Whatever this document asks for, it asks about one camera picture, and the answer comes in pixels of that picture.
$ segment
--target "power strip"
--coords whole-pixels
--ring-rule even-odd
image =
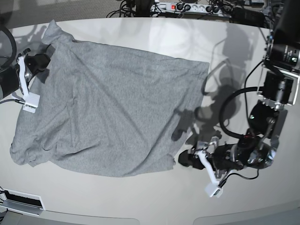
[[[176,13],[180,14],[182,10],[177,9],[178,3],[173,2],[157,2],[156,5],[153,5],[151,7],[151,12],[169,12],[169,13]],[[209,15],[211,16],[220,16],[220,17],[226,17],[231,18],[230,15],[224,14],[221,10],[218,10],[217,12],[211,12],[211,5],[203,5],[203,4],[189,4],[185,3],[185,5],[190,5],[190,9],[185,11],[184,13],[187,14],[198,14],[198,15],[205,15],[208,13],[211,13]]]

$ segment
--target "gray cloth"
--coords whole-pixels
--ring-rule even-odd
[[[56,165],[102,176],[170,170],[187,134],[173,142],[184,110],[202,101],[209,63],[78,42],[52,21],[55,52],[33,82],[36,113],[21,110],[10,153],[19,165]]]

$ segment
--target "white table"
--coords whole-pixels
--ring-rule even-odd
[[[206,92],[212,94],[206,96],[202,103],[206,118],[212,116],[210,105],[216,100],[214,96],[220,85],[240,88],[247,73],[262,59],[265,47],[258,28],[221,22],[113,18],[66,21],[58,25],[77,40],[209,62],[211,74]],[[13,35],[19,37],[16,39],[19,51],[28,46],[36,48],[46,27],[47,24],[41,24],[13,29]],[[249,86],[257,85],[260,73],[261,69],[258,69],[253,74]],[[258,97],[249,94],[250,98],[249,110]],[[247,128],[243,99],[241,102],[229,126],[238,133],[244,133]],[[200,217],[256,210],[300,199],[299,101],[289,107],[274,164],[262,170],[256,180],[231,177],[219,199],[209,198],[204,191],[209,182],[205,170],[185,168],[178,163],[171,171],[127,178],[76,173],[50,162],[34,168],[19,166],[9,154],[19,111],[17,104],[0,105],[0,185],[41,195],[46,209],[50,211],[135,218],[142,225],[191,225]],[[221,144],[224,141],[233,143],[236,140],[224,135]],[[241,172],[246,176],[255,173],[254,169]]]

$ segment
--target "table surface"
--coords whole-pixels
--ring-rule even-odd
[[[256,27],[185,19],[112,18],[59,22],[75,39],[117,45],[159,53],[175,58],[210,63],[210,73],[200,110],[200,134],[218,128],[218,108],[226,94],[239,89],[245,76],[261,61],[265,43]],[[47,24],[12,30],[19,52],[38,49]],[[0,54],[9,46],[1,46]],[[258,84],[261,68],[249,79]],[[249,94],[251,109],[258,97]],[[236,112],[229,128],[245,132],[243,99],[236,101]],[[256,180],[232,176],[220,198],[209,198],[205,170],[185,168],[127,178],[101,177],[62,169],[51,162],[36,167],[15,164],[9,154],[17,117],[17,104],[0,105],[0,185],[3,188],[41,195],[47,210],[111,218],[135,218],[142,225],[192,224],[199,217],[255,210],[300,199],[300,104],[289,107],[274,164],[261,171]],[[220,143],[236,140],[223,135]],[[183,146],[180,152],[189,146]],[[254,169],[241,174],[255,175]]]

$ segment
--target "gray t-shirt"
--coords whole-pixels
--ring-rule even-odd
[[[17,164],[112,177],[173,168],[187,137],[171,140],[177,112],[201,105],[209,63],[78,42],[54,21],[43,43],[55,52],[30,89],[41,96],[36,113],[20,112]]]

